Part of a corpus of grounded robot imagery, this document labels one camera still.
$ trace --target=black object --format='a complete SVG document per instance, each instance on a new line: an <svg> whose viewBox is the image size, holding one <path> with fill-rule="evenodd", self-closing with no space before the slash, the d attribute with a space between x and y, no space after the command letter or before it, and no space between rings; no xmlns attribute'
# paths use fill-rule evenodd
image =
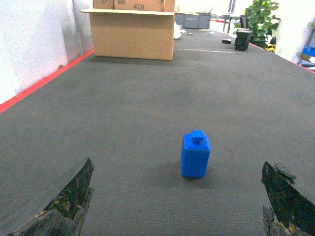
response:
<svg viewBox="0 0 315 236"><path fill-rule="evenodd" d="M231 39L224 39L222 40L222 43L225 43L225 44L231 44L232 40Z"/></svg>
<svg viewBox="0 0 315 236"><path fill-rule="evenodd" d="M277 44L277 38L276 37L272 37L272 39L270 40L269 44Z"/></svg>
<svg viewBox="0 0 315 236"><path fill-rule="evenodd" d="M230 15L222 15L220 16L224 19L224 23L223 23L223 31L225 30L225 25L228 24L228 28L227 28L227 33L229 33L230 31L230 27L231 27L231 20L232 17Z"/></svg>
<svg viewBox="0 0 315 236"><path fill-rule="evenodd" d="M1 219L0 236L80 235L94 189L89 158L63 173L37 197Z"/></svg>
<svg viewBox="0 0 315 236"><path fill-rule="evenodd" d="M315 235L315 206L306 199L306 191L302 196L295 188L306 189L304 185L292 186L295 175L292 173L283 174L282 171L273 168L265 162L262 168L262 183L265 185L270 203L275 212L277 220L286 228L290 225L300 228L302 231Z"/></svg>
<svg viewBox="0 0 315 236"><path fill-rule="evenodd" d="M251 15L251 10L245 8L245 15L240 15L241 28L248 29L248 17Z"/></svg>
<svg viewBox="0 0 315 236"><path fill-rule="evenodd" d="M246 51L251 40L252 31L240 29L236 31L235 50Z"/></svg>

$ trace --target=blue block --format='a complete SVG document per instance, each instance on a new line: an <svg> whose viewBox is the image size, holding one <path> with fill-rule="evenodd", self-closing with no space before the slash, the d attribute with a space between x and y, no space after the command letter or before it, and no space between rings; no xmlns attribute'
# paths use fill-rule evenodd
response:
<svg viewBox="0 0 315 236"><path fill-rule="evenodd" d="M183 136L181 170L184 177L204 177L210 156L208 137L201 130Z"/></svg>
<svg viewBox="0 0 315 236"><path fill-rule="evenodd" d="M305 46L305 48L303 50L303 54L309 55L311 57L315 57L315 48L314 47Z"/></svg>

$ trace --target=green leaves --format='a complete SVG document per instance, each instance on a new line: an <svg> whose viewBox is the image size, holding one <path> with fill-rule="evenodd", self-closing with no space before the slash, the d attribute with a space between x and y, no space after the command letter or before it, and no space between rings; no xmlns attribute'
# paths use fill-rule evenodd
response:
<svg viewBox="0 0 315 236"><path fill-rule="evenodd" d="M278 5L272 0L253 0L249 7L251 10L249 28L253 31L252 43L259 47L265 48L267 35L271 35L272 30L278 28L280 18L271 16L271 11L277 10Z"/></svg>

